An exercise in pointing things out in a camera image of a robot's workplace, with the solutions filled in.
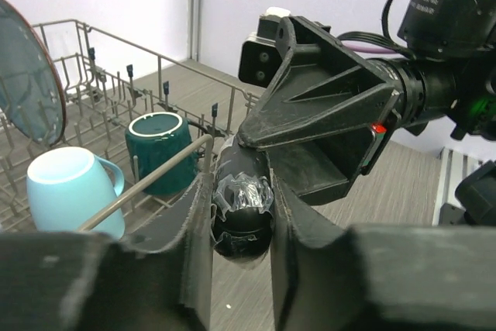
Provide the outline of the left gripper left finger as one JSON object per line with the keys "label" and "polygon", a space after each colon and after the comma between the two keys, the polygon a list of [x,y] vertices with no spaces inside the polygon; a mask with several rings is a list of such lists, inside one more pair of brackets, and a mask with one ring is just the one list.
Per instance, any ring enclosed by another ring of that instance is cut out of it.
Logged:
{"label": "left gripper left finger", "polygon": [[3,233],[3,330],[207,330],[212,176],[122,241]]}

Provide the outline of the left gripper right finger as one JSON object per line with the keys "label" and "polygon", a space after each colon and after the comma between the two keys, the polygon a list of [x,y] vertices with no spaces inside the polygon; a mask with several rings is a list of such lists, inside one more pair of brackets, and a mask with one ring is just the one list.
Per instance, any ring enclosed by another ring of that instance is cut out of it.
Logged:
{"label": "left gripper right finger", "polygon": [[493,330],[495,231],[342,229],[278,176],[271,276],[278,330]]}

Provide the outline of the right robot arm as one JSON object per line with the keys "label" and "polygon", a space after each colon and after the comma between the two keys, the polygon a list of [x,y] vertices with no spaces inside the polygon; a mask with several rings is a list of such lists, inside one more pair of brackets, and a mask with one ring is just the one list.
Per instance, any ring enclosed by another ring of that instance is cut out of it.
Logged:
{"label": "right robot arm", "polygon": [[495,138],[495,0],[410,0],[397,40],[381,26],[333,36],[268,13],[243,44],[239,79],[264,93],[239,144],[310,205],[344,198],[398,129],[448,117],[454,140]]}

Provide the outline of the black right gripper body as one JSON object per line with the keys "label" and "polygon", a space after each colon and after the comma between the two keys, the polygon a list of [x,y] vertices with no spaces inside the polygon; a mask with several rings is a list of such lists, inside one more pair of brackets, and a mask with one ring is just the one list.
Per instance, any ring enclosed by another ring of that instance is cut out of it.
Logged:
{"label": "black right gripper body", "polygon": [[301,16],[275,35],[281,65],[239,127],[245,147],[309,205],[344,198],[369,174],[397,122],[393,81]]}

